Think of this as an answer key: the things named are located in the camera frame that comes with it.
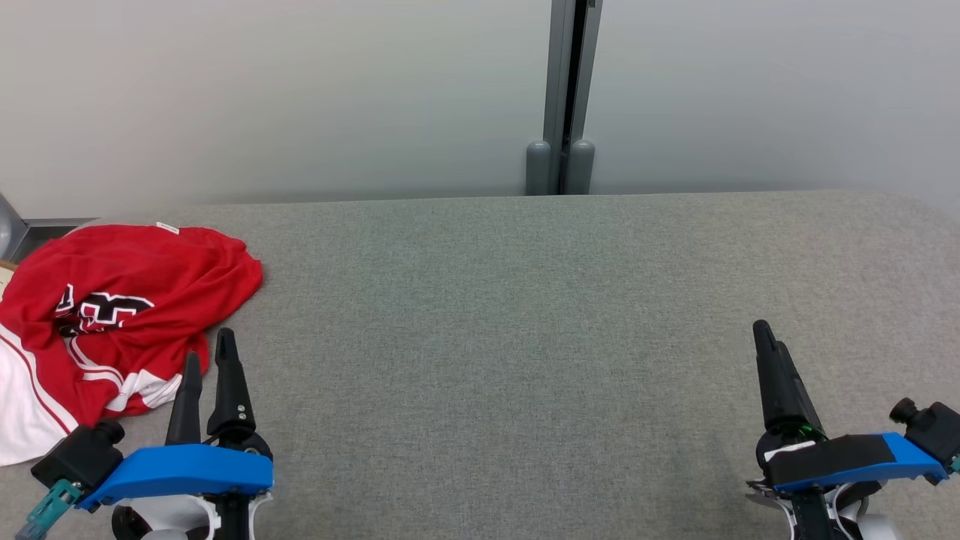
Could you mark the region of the red jersey with number print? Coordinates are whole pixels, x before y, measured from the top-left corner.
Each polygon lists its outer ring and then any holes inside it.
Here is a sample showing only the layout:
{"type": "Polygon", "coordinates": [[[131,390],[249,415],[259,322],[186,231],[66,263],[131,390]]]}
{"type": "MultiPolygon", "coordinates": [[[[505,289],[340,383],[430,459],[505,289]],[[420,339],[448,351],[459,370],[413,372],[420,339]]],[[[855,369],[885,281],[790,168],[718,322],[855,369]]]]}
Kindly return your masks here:
{"type": "Polygon", "coordinates": [[[18,267],[0,298],[0,467],[173,399],[203,339],[176,319],[176,290],[144,256],[37,252],[18,267]]]}

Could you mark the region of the grey partition post with feet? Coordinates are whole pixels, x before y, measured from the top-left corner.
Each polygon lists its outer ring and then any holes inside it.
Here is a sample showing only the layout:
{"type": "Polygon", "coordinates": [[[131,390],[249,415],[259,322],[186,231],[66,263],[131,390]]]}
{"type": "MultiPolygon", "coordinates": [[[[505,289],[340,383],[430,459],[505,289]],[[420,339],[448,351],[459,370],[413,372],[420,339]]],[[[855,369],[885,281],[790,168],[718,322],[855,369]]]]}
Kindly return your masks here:
{"type": "Polygon", "coordinates": [[[526,149],[527,196],[590,193],[596,144],[585,126],[604,0],[551,0],[541,140],[526,149]]]}

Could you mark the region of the grey partition base rail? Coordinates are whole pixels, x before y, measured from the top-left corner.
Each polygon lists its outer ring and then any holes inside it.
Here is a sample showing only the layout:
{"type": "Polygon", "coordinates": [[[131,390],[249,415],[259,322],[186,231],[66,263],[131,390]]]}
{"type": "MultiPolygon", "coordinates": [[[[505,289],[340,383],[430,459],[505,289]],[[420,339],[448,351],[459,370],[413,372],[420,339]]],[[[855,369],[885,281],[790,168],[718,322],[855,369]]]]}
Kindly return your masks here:
{"type": "Polygon", "coordinates": [[[0,193],[0,259],[17,263],[41,246],[41,242],[92,222],[92,218],[42,218],[25,220],[0,193]]]}

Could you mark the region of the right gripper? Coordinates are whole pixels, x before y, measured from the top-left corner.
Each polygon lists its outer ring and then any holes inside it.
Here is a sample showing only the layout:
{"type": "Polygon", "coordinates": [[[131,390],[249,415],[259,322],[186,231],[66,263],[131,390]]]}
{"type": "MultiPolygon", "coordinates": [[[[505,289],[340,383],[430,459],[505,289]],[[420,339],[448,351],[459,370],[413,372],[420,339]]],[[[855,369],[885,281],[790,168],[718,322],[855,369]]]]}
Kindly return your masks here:
{"type": "MultiPolygon", "coordinates": [[[[755,447],[758,465],[759,452],[795,443],[830,440],[788,345],[778,341],[765,320],[754,322],[753,335],[766,430],[755,447]],[[796,417],[803,427],[777,427],[795,421],[796,417]]],[[[767,484],[762,471],[761,478],[748,481],[751,491],[747,497],[758,505],[783,512],[789,540],[902,540],[901,531],[891,518],[868,512],[870,499],[886,482],[846,483],[783,493],[767,484]]]]}

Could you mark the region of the red shorts with white trim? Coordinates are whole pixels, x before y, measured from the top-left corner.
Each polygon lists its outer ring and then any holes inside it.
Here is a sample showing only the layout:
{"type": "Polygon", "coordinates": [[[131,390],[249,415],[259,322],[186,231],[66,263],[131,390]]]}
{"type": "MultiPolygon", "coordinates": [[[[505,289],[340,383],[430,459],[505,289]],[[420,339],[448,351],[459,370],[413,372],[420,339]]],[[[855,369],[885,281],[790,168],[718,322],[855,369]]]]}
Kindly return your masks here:
{"type": "Polygon", "coordinates": [[[170,402],[206,329],[260,289],[245,244],[213,229],[90,226],[67,237],[72,308],[65,345],[79,370],[76,419],[137,415],[170,402]]]}

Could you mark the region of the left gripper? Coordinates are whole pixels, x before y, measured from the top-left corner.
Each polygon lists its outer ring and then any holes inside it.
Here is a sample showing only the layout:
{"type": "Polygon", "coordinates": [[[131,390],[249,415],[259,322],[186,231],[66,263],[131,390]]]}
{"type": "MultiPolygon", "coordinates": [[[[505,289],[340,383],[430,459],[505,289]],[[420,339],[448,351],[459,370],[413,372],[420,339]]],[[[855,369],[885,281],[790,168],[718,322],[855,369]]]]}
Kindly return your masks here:
{"type": "MultiPolygon", "coordinates": [[[[236,333],[230,328],[218,331],[214,363],[217,387],[206,433],[221,445],[241,445],[254,435],[257,424],[236,333]]],[[[201,359],[189,352],[172,401],[166,446],[201,443],[202,393],[201,359]]],[[[255,515],[273,500],[273,487],[114,486],[111,500],[130,507],[146,523],[142,540],[190,540],[193,530],[205,530],[196,540],[257,540],[255,515]]]]}

